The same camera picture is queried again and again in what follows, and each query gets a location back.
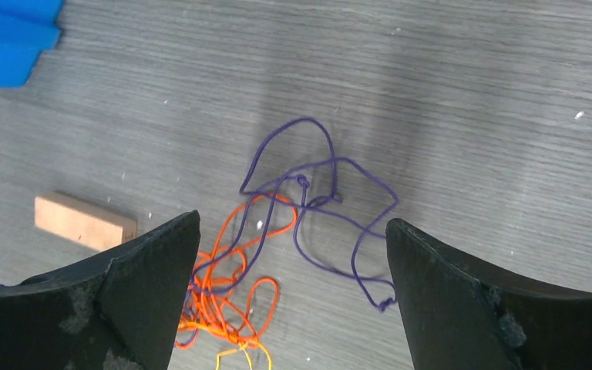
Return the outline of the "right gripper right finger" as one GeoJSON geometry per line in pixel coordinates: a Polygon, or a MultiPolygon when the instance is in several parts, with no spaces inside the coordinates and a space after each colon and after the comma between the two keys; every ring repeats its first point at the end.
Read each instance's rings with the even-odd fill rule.
{"type": "Polygon", "coordinates": [[[395,218],[395,299],[417,369],[592,369],[592,292],[508,271],[395,218]]]}

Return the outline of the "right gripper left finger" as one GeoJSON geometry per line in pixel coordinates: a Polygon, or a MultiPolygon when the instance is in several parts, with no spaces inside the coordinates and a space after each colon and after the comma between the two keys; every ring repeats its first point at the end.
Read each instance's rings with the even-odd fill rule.
{"type": "Polygon", "coordinates": [[[0,369],[165,369],[200,243],[183,213],[131,241],[0,284],[0,369]]]}

